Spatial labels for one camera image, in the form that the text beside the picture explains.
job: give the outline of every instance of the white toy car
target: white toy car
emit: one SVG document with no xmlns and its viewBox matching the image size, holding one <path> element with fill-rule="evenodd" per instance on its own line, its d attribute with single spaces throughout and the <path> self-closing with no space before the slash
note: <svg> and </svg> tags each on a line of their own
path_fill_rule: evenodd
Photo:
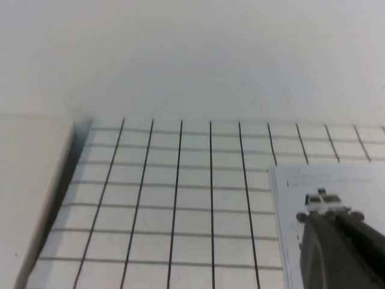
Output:
<svg viewBox="0 0 385 289">
<path fill-rule="evenodd" d="M 342 204 L 340 197 L 336 194 L 327 194 L 324 188 L 318 189 L 318 194 L 306 194 L 305 206 L 309 214 L 321 214 L 332 216 L 335 213 L 349 213 L 359 221 L 364 221 L 365 216 L 360 211 L 351 211 L 351 208 Z M 306 213 L 297 213 L 297 220 L 300 223 L 306 221 Z"/>
</svg>

